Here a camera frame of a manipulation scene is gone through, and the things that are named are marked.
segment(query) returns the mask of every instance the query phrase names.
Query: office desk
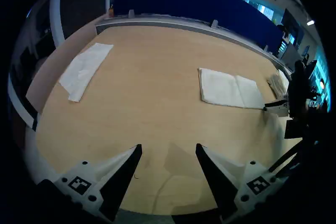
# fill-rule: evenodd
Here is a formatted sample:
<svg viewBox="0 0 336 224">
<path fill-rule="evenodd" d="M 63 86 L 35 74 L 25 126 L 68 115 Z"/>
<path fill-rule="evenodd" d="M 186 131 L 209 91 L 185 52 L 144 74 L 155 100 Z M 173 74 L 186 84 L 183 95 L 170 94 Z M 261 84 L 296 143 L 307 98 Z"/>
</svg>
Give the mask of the office desk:
<svg viewBox="0 0 336 224">
<path fill-rule="evenodd" d="M 197 143 L 266 166 L 287 149 L 277 116 L 200 99 L 202 67 L 255 80 L 271 102 L 266 79 L 276 69 L 266 58 L 219 38 L 164 27 L 109 28 L 83 51 L 96 42 L 114 47 L 79 103 L 55 85 L 37 127 L 37 145 L 63 173 L 81 160 L 97 163 L 141 143 L 143 155 L 122 209 L 183 214 L 215 208 Z"/>
</svg>

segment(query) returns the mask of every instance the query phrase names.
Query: table surface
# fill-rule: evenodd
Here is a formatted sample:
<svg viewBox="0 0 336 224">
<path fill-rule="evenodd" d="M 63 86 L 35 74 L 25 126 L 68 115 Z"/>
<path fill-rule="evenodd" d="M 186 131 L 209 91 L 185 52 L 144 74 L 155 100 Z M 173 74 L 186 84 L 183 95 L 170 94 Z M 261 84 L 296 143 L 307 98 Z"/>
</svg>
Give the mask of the table surface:
<svg viewBox="0 0 336 224">
<path fill-rule="evenodd" d="M 277 71 L 268 59 L 219 38 L 164 27 L 108 28 L 83 51 L 96 42 L 114 47 L 79 103 L 55 85 L 37 127 L 37 146 L 61 174 L 81 160 L 98 163 L 141 143 L 122 209 L 185 214 L 215 208 L 197 143 L 265 166 L 295 144 L 284 140 L 285 120 L 275 115 L 200 99 L 199 67 L 255 80 L 265 102 L 273 101 L 266 79 Z"/>
</svg>

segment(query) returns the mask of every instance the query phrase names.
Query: blue partition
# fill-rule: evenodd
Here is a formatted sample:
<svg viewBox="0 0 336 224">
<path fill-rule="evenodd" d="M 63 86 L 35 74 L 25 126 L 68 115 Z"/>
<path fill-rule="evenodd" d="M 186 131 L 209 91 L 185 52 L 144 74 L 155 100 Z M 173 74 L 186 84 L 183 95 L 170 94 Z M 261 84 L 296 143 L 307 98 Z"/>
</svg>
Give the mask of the blue partition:
<svg viewBox="0 0 336 224">
<path fill-rule="evenodd" d="M 243 0 L 114 0 L 114 13 L 161 14 L 193 18 L 225 27 L 275 53 L 282 32 L 266 16 Z"/>
</svg>

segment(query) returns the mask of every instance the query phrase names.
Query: folded towel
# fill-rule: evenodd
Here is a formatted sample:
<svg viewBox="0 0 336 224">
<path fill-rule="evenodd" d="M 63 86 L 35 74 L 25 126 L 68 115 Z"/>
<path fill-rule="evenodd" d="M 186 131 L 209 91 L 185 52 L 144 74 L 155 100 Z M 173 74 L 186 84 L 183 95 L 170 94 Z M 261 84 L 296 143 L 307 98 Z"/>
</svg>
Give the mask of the folded towel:
<svg viewBox="0 0 336 224">
<path fill-rule="evenodd" d="M 95 43 L 78 54 L 60 77 L 59 83 L 68 91 L 69 100 L 79 102 L 92 76 L 113 45 Z"/>
<path fill-rule="evenodd" d="M 199 85 L 202 100 L 216 105 L 260 108 L 263 97 L 253 80 L 199 68 Z"/>
<path fill-rule="evenodd" d="M 284 74 L 283 71 L 281 71 L 281 70 L 278 69 L 278 72 L 279 72 L 279 75 L 280 75 L 280 77 L 281 77 L 282 84 L 283 84 L 283 86 L 284 86 L 284 88 L 285 88 L 285 93 L 287 93 L 287 89 L 288 89 L 289 81 L 288 81 L 288 79 L 287 79 L 287 77 L 285 76 L 285 74 Z"/>
</svg>

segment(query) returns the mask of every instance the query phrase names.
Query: screw hole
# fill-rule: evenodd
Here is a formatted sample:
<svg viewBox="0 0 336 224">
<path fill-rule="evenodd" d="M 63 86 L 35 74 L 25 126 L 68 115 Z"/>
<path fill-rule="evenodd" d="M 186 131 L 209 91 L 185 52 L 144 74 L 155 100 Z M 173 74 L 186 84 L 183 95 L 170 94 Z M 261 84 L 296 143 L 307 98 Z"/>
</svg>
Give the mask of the screw hole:
<svg viewBox="0 0 336 224">
<path fill-rule="evenodd" d="M 242 202 L 246 202 L 246 201 L 248 201 L 249 200 L 249 195 L 243 195 L 243 196 L 241 196 L 241 198 L 240 198 L 240 200 L 242 201 Z"/>
<path fill-rule="evenodd" d="M 90 195 L 88 198 L 89 198 L 89 200 L 92 201 L 92 202 L 97 200 L 97 197 L 94 196 L 94 195 Z"/>
</svg>

